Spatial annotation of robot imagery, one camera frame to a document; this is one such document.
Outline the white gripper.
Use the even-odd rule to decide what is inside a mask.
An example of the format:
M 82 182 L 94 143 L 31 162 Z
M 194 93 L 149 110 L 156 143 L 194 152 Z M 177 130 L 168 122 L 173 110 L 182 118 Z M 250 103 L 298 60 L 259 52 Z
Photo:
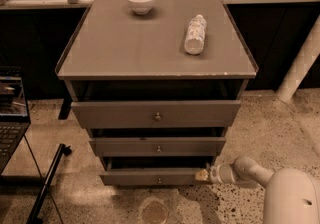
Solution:
M 238 175 L 231 164 L 221 164 L 210 167 L 210 171 L 202 169 L 195 173 L 197 181 L 210 181 L 214 184 L 234 184 Z

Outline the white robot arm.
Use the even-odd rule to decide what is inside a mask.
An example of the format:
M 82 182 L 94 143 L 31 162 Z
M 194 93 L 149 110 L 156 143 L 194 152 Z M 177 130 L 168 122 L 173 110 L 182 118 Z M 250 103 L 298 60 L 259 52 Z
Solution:
M 265 189 L 263 224 L 320 224 L 320 180 L 293 168 L 272 172 L 250 157 L 200 169 L 196 181 Z

